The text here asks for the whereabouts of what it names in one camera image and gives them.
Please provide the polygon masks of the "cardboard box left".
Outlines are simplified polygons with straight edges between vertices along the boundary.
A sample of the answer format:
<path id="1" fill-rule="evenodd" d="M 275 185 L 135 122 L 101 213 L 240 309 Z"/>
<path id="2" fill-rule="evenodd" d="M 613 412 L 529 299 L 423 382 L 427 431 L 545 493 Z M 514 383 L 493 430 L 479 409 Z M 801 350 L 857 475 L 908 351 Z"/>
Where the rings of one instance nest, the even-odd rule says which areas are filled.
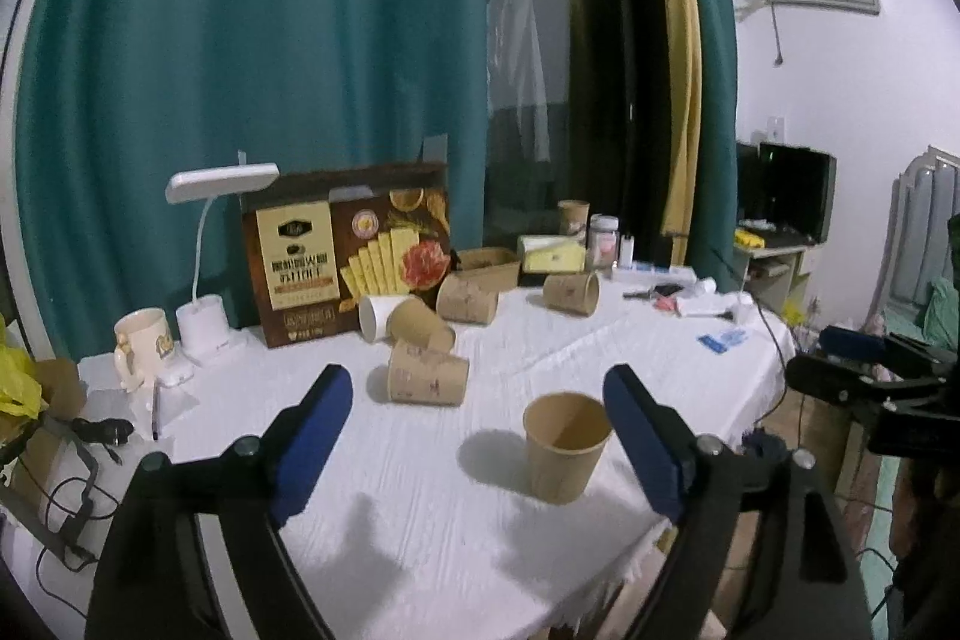
<path id="1" fill-rule="evenodd" d="M 70 359 L 39 360 L 36 364 L 37 381 L 43 387 L 47 401 L 46 413 L 55 419 L 70 420 L 85 408 L 86 392 L 78 375 L 78 367 Z M 27 417 L 11 417 L 2 414 L 2 445 L 13 442 L 32 424 Z M 60 438 L 41 427 L 26 443 L 26 468 L 46 486 L 52 466 L 59 458 Z"/>

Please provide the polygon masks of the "kraft paper cup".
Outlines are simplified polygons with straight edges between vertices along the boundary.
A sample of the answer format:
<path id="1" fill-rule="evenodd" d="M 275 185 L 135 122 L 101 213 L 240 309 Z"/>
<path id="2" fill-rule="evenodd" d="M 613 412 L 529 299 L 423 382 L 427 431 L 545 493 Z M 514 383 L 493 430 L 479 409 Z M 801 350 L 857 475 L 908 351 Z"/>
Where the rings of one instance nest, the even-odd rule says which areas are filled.
<path id="1" fill-rule="evenodd" d="M 581 497 L 612 437 L 604 405 L 592 396 L 539 396 L 523 417 L 530 490 L 553 505 Z"/>

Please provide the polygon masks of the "blue card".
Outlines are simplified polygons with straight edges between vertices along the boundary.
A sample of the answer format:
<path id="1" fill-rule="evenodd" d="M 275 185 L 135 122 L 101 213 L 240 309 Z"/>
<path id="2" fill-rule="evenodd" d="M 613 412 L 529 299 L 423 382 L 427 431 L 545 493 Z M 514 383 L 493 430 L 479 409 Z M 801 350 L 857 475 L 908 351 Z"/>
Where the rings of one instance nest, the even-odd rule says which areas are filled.
<path id="1" fill-rule="evenodd" d="M 742 328 L 732 328 L 732 330 L 721 331 L 721 333 L 708 333 L 701 335 L 698 342 L 708 347 L 711 353 L 726 354 L 740 346 L 748 339 L 748 333 Z"/>

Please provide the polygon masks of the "teal curtain right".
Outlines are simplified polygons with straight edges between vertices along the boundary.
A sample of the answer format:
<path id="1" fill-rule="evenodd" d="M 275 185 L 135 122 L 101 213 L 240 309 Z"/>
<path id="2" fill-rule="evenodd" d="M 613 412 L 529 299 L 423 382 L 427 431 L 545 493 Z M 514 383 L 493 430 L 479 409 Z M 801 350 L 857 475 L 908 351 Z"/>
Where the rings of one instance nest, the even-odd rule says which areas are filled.
<path id="1" fill-rule="evenodd" d="M 701 42 L 701 119 L 692 227 L 686 259 L 719 291 L 739 287 L 737 225 L 737 39 L 732 0 L 697 0 Z"/>

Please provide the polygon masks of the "brown cracker box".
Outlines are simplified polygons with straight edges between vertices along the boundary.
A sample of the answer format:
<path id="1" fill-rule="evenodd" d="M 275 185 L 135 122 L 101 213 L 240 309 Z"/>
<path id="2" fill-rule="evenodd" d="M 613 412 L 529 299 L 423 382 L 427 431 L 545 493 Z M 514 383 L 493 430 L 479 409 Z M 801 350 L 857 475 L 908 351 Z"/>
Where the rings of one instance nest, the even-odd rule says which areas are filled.
<path id="1" fill-rule="evenodd" d="M 452 268 L 443 163 L 285 174 L 241 198 L 265 344 L 359 328 L 366 296 L 436 302 Z"/>

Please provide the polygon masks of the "middle lying kraft cup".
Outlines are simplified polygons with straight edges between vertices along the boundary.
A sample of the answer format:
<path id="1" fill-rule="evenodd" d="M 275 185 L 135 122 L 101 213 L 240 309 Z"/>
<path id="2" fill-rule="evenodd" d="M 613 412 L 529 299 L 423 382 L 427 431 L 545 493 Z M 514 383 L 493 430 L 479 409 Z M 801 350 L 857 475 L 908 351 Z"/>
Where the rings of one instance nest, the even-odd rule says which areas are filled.
<path id="1" fill-rule="evenodd" d="M 450 353 L 455 344 L 455 331 L 418 298 L 404 299 L 392 310 L 387 335 L 438 353 Z"/>

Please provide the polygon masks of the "white desk lamp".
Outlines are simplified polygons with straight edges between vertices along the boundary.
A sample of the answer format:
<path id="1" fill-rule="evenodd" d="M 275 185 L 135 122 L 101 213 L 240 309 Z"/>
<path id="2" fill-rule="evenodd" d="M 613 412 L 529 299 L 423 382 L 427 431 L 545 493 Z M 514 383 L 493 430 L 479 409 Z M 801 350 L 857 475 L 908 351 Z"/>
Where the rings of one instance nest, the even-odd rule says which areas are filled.
<path id="1" fill-rule="evenodd" d="M 231 269 L 226 264 L 226 242 L 233 230 L 221 232 L 223 211 L 233 211 L 242 198 L 265 190 L 280 175 L 275 163 L 252 163 L 239 156 L 228 166 L 194 167 L 172 174 L 164 198 L 171 206 L 197 209 L 192 266 L 184 302 L 176 308 L 179 349 L 195 367 L 218 364 L 241 351 L 244 336 L 231 323 L 228 289 Z"/>

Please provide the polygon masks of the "white desk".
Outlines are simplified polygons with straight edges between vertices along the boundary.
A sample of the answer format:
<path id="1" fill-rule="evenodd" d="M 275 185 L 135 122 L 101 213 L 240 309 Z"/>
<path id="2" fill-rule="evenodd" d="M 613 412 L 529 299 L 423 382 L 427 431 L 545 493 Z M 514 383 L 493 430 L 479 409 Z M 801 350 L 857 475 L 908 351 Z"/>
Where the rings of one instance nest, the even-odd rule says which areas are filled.
<path id="1" fill-rule="evenodd" d="M 807 286 L 822 257 L 822 245 L 734 248 L 734 269 L 743 291 L 779 315 L 804 312 Z"/>

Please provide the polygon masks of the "cream ceramic mug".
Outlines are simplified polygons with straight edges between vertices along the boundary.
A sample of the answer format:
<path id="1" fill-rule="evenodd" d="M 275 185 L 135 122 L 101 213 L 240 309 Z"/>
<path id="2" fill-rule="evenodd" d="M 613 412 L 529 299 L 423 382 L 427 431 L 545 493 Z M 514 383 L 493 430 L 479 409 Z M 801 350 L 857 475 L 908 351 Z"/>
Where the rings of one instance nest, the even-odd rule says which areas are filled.
<path id="1" fill-rule="evenodd" d="M 174 339 L 166 312 L 146 307 L 124 315 L 114 325 L 114 367 L 127 393 L 155 385 L 174 351 Z"/>

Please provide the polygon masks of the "white lying paper cup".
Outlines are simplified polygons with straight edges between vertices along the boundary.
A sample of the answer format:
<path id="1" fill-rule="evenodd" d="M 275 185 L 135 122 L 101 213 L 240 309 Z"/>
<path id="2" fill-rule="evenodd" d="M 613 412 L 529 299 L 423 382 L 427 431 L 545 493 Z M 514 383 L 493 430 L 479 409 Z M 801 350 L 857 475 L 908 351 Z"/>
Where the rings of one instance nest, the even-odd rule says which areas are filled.
<path id="1" fill-rule="evenodd" d="M 389 335 L 389 319 L 409 296 L 363 296 L 358 304 L 361 336 L 368 342 L 384 341 Z"/>

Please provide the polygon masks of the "upright kraft cup back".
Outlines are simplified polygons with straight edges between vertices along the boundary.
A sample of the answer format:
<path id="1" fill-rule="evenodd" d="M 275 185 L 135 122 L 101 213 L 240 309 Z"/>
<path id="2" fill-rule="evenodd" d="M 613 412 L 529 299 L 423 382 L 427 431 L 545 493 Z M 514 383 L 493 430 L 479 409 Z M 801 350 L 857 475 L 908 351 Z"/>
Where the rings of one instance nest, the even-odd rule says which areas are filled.
<path id="1" fill-rule="evenodd" d="M 589 224 L 590 204 L 583 200 L 562 200 L 558 203 L 558 232 L 562 236 L 574 237 L 576 241 L 584 241 L 587 225 Z"/>

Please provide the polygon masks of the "front lying kraft cup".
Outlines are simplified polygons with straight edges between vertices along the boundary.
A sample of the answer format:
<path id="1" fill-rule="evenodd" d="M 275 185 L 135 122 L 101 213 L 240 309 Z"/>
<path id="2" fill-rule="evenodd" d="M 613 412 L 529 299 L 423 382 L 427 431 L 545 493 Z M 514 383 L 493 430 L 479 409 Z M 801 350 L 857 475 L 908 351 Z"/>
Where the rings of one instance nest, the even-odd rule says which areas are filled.
<path id="1" fill-rule="evenodd" d="M 392 403 L 460 406 L 469 370 L 466 359 L 397 341 L 387 365 L 387 395 Z"/>

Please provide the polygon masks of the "right lying kraft cup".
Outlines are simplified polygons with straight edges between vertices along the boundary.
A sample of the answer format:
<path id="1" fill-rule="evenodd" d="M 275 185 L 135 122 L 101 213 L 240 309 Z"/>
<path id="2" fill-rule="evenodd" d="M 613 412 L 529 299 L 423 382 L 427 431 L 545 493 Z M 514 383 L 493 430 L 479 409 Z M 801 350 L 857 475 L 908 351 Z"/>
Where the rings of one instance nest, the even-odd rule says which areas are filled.
<path id="1" fill-rule="evenodd" d="M 596 273 L 548 275 L 542 292 L 548 308 L 565 314 L 590 317 L 599 305 L 601 283 Z"/>

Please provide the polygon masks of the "kraft paper tray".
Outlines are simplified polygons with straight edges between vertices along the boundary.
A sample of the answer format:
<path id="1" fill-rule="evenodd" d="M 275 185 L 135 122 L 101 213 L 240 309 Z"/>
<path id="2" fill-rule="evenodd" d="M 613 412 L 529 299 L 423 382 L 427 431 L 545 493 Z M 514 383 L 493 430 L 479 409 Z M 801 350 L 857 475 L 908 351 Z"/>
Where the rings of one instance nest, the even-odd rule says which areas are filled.
<path id="1" fill-rule="evenodd" d="M 521 260 L 514 250 L 503 247 L 482 247 L 457 253 L 455 274 L 477 284 L 483 291 L 501 292 L 516 289 Z"/>

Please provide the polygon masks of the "small white bottle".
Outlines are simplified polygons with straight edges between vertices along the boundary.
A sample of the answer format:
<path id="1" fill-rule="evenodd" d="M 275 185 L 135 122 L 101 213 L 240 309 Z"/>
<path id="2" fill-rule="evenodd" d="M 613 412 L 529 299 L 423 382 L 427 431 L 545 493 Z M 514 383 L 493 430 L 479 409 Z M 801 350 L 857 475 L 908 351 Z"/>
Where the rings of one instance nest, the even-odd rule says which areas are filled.
<path id="1" fill-rule="evenodd" d="M 622 234 L 619 242 L 619 258 L 617 263 L 620 266 L 633 265 L 633 255 L 635 255 L 635 237 L 630 234 Z"/>

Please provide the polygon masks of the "white textured tablecloth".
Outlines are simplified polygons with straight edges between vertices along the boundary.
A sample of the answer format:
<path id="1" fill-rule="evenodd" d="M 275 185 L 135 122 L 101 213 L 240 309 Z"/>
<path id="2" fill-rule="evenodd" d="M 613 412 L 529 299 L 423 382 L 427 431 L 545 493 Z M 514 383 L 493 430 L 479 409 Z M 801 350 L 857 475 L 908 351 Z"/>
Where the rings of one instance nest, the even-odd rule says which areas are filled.
<path id="1" fill-rule="evenodd" d="M 736 442 L 775 403 L 794 344 L 771 314 L 748 315 L 740 342 L 715 353 L 727 331 L 726 320 L 666 314 L 618 284 L 586 318 L 516 289 L 493 323 L 457 333 L 469 381 L 455 408 L 392 403 L 391 349 L 358 333 L 277 349 L 251 336 L 233 359 L 164 392 L 163 424 L 104 460 L 94 498 L 109 513 L 156 448 L 192 461 L 260 434 L 340 364 L 352 412 L 308 509 L 283 532 L 324 619 L 342 638 L 527 637 L 581 619 L 643 575 L 665 531 L 619 442 L 578 500 L 537 500 L 527 406 L 548 393 L 599 396 L 605 372 L 626 364 L 693 431 Z"/>

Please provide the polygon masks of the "lying kraft cup by box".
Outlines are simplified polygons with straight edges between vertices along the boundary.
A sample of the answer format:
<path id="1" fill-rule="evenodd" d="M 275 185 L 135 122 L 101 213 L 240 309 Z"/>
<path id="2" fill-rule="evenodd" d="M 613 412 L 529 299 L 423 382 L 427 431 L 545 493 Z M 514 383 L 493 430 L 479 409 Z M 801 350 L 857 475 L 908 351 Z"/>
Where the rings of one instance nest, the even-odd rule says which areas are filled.
<path id="1" fill-rule="evenodd" d="M 471 280 L 449 275 L 438 289 L 436 314 L 443 320 L 487 326 L 496 317 L 498 294 Z"/>

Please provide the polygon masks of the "yellow plastic bag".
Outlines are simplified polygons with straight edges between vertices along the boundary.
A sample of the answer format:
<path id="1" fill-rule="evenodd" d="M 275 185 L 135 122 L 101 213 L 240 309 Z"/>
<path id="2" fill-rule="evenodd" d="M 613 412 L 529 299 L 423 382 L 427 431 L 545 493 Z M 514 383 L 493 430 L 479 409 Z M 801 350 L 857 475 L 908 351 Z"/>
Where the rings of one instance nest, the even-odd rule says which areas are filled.
<path id="1" fill-rule="evenodd" d="M 0 425 L 2 442 L 8 442 L 30 422 L 36 422 L 47 401 L 37 380 L 36 362 L 21 347 L 10 346 L 7 325 L 0 344 Z"/>

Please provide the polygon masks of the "black metal stand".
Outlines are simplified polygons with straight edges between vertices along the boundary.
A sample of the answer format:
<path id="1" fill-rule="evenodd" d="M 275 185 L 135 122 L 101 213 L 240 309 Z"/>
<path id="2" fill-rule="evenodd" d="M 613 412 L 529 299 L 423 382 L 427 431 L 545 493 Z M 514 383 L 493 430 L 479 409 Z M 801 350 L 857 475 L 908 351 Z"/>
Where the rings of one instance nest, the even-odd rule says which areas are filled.
<path id="1" fill-rule="evenodd" d="M 82 492 L 80 492 L 80 509 L 68 510 L 64 505 L 60 505 L 52 494 L 44 486 L 44 482 L 39 477 L 32 474 L 31 468 L 26 464 L 26 450 L 28 445 L 44 431 L 53 438 L 63 440 L 73 447 L 76 456 L 85 465 L 86 476 L 82 477 Z M 59 528 L 52 528 L 49 520 L 43 517 L 41 510 L 36 502 L 31 502 L 21 494 L 18 489 L 13 489 L 10 484 L 2 484 L 2 507 L 8 510 L 14 520 L 20 521 L 37 541 L 43 544 L 44 549 L 49 551 L 55 559 L 59 559 L 62 564 L 67 565 L 68 559 L 78 560 L 78 572 L 86 567 L 98 562 L 98 557 L 94 552 L 88 551 L 85 546 L 80 544 L 80 536 L 86 530 L 86 526 L 94 520 L 94 500 L 91 497 L 94 489 L 98 487 L 99 461 L 91 453 L 88 447 L 82 442 L 82 439 L 73 432 L 70 425 L 63 420 L 57 419 L 50 414 L 43 413 L 36 422 L 26 425 L 21 434 L 18 434 L 11 442 L 5 443 L 2 447 L 2 466 L 14 466 L 16 470 L 25 473 L 32 486 L 36 487 L 39 495 L 46 501 L 44 510 L 59 509 L 64 515 L 62 525 Z"/>

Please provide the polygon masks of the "yellow tissue box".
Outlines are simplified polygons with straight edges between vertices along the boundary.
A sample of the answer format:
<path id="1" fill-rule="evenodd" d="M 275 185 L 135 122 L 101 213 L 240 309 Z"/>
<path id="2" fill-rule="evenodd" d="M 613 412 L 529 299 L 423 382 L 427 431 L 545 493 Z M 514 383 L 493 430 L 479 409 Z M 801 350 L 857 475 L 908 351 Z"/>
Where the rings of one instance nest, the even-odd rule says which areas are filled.
<path id="1" fill-rule="evenodd" d="M 586 268 L 586 249 L 571 236 L 519 236 L 517 255 L 524 275 L 576 275 Z"/>

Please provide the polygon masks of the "black monitor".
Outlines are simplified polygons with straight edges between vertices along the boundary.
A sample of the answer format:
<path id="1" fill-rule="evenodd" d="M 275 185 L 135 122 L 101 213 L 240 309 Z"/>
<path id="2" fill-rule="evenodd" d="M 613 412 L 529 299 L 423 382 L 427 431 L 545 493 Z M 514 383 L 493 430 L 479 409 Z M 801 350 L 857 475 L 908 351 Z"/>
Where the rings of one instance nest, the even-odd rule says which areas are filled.
<path id="1" fill-rule="evenodd" d="M 768 247 L 827 242 L 836 159 L 800 146 L 737 145 L 737 220 Z"/>

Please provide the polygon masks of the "black pen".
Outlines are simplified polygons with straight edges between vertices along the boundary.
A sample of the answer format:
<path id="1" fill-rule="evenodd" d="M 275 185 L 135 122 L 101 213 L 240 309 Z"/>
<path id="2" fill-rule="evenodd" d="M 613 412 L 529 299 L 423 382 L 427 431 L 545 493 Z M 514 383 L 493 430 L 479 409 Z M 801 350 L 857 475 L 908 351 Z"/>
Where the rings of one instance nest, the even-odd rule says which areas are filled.
<path id="1" fill-rule="evenodd" d="M 155 380 L 151 386 L 151 399 L 149 400 L 149 432 L 153 442 L 160 440 L 160 382 Z"/>

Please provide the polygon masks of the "yellow curtain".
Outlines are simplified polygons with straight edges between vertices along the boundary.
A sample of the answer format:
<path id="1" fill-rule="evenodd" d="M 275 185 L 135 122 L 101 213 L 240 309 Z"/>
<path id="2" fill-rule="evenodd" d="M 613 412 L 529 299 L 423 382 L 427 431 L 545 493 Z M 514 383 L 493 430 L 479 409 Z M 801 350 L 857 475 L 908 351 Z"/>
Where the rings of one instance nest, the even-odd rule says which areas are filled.
<path id="1" fill-rule="evenodd" d="M 683 265 L 690 242 L 700 146 L 701 58 L 698 0 L 664 0 L 669 60 L 670 164 L 662 234 L 670 263 Z"/>

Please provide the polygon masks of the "glass jar pink contents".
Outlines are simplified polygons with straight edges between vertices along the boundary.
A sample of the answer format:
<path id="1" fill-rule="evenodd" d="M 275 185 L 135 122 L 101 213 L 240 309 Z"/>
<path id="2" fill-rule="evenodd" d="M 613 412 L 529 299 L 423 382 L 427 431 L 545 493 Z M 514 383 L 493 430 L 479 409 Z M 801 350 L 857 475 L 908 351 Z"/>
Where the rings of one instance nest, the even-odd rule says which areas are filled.
<path id="1" fill-rule="evenodd" d="M 587 228 L 587 266 L 608 269 L 619 256 L 619 220 L 607 214 L 592 214 Z"/>

